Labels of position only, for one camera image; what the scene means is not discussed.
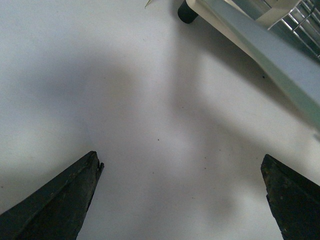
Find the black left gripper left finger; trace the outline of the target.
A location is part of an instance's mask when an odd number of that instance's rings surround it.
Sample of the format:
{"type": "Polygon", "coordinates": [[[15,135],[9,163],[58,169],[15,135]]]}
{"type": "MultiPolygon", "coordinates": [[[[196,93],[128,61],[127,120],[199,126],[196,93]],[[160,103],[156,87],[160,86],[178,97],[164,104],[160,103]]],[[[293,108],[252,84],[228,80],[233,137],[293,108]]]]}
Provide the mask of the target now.
{"type": "Polygon", "coordinates": [[[75,240],[104,169],[90,151],[0,215],[2,240],[75,240]]]}

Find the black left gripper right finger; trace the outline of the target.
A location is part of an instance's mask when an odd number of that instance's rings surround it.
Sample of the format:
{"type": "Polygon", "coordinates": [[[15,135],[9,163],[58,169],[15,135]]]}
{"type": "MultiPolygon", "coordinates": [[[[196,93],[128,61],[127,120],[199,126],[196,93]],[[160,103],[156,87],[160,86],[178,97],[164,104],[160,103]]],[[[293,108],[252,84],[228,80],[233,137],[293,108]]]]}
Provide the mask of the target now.
{"type": "Polygon", "coordinates": [[[269,154],[260,167],[267,201],[284,240],[320,238],[320,186],[269,154]]]}

